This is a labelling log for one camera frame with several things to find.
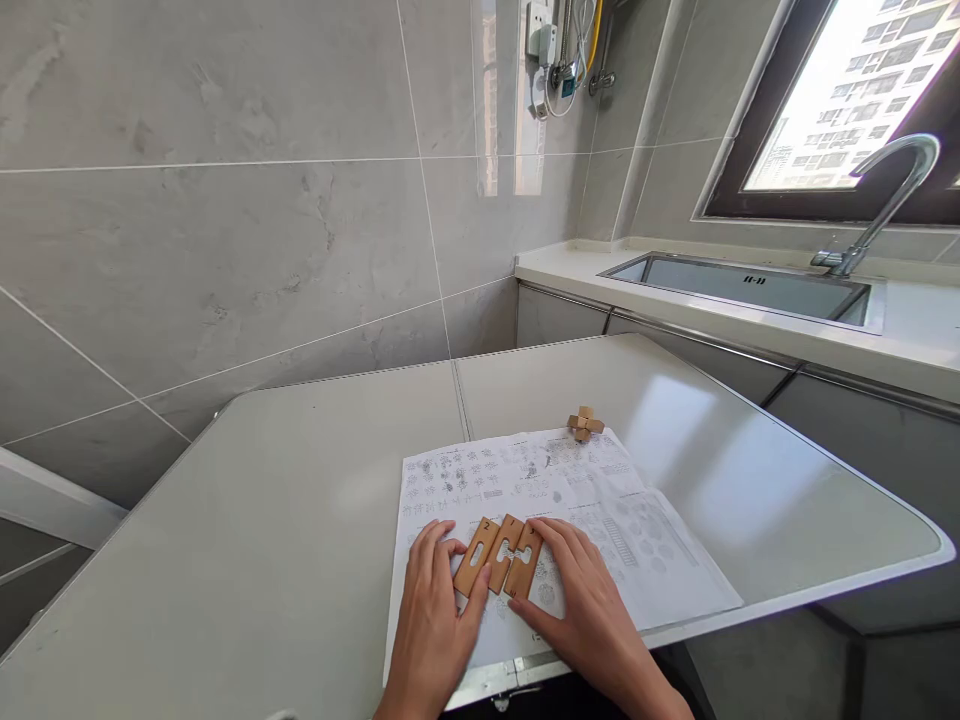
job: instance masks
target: faucet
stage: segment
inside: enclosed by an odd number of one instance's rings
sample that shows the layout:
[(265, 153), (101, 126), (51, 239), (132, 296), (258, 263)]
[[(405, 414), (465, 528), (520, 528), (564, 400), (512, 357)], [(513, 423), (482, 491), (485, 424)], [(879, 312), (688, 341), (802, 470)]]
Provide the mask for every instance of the faucet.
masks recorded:
[(937, 158), (940, 157), (940, 141), (933, 135), (927, 133), (904, 135), (902, 138), (897, 138), (893, 142), (884, 145), (873, 155), (857, 165), (857, 167), (853, 169), (853, 172), (850, 173), (852, 177), (863, 177), (865, 173), (872, 170), (881, 160), (904, 148), (910, 148), (916, 154), (913, 169), (900, 187), (897, 188), (893, 196), (887, 201), (887, 204), (883, 206), (880, 214), (877, 215), (876, 219), (863, 231), (863, 234), (857, 238), (857, 241), (844, 252), (839, 253), (821, 250), (813, 256), (813, 259), (810, 261), (811, 265), (830, 268), (826, 274), (833, 277), (850, 277), (850, 273), (854, 271), (857, 265), (860, 264), (860, 261), (866, 256), (873, 239), (880, 234), (880, 231), (887, 226), (890, 218), (896, 214), (900, 206), (907, 201), (907, 198), (913, 194), (913, 191), (920, 187), (923, 181), (927, 179), (927, 176), (933, 171), (933, 166), (936, 165)]

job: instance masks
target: hand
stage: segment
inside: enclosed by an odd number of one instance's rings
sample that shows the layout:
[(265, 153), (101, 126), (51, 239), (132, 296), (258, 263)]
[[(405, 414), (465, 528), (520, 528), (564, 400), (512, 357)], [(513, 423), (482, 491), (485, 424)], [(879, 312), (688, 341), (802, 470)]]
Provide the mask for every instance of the hand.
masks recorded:
[(439, 717), (477, 644), (490, 565), (480, 570), (470, 602), (457, 617), (450, 557), (462, 555), (467, 548), (459, 540), (441, 542), (455, 524), (433, 520), (410, 548), (390, 676), (374, 720)]
[(510, 600), (510, 608), (631, 718), (692, 720), (683, 697), (643, 644), (596, 546), (568, 522), (527, 522), (553, 552), (567, 612), (558, 620), (526, 599)]

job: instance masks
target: countertop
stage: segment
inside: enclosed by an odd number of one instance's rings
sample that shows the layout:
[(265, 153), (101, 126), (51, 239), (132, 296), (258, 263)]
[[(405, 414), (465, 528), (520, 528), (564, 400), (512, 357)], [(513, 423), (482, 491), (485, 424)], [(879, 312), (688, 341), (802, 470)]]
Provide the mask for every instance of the countertop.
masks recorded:
[(581, 249), (578, 241), (571, 241), (519, 255), (516, 276), (718, 338), (960, 404), (960, 269), (868, 257), (861, 268), (870, 277), (887, 281), (883, 331), (871, 335), (598, 277), (651, 251), (803, 269), (808, 269), (811, 255), (648, 238), (630, 238), (625, 247), (598, 252)]

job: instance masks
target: stainless steel sink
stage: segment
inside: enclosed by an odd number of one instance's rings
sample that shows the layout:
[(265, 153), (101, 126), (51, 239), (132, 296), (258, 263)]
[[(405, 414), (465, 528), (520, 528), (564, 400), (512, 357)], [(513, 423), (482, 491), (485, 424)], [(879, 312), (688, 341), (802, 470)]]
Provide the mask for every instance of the stainless steel sink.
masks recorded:
[(600, 277), (720, 300), (741, 307), (879, 335), (883, 280), (856, 281), (819, 273), (652, 252)]

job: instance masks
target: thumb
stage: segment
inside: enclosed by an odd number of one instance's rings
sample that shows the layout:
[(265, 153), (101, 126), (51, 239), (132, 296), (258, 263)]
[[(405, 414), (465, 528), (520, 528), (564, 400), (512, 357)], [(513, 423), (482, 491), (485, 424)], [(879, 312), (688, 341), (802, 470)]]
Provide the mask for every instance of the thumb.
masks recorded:
[(544, 612), (526, 598), (511, 598), (507, 605), (534, 632), (546, 640), (550, 647), (556, 649), (557, 642), (563, 637), (561, 632), (563, 623), (560, 620), (557, 620), (550, 613)]
[(480, 572), (477, 573), (477, 579), (473, 581), (473, 588), (470, 590), (470, 602), (467, 608), (460, 616), (460, 625), (463, 632), (470, 638), (471, 643), (476, 642), (477, 633), (480, 632), (480, 621), (483, 620), (483, 609), (487, 606), (487, 584), (490, 582), (490, 563), (487, 563)]

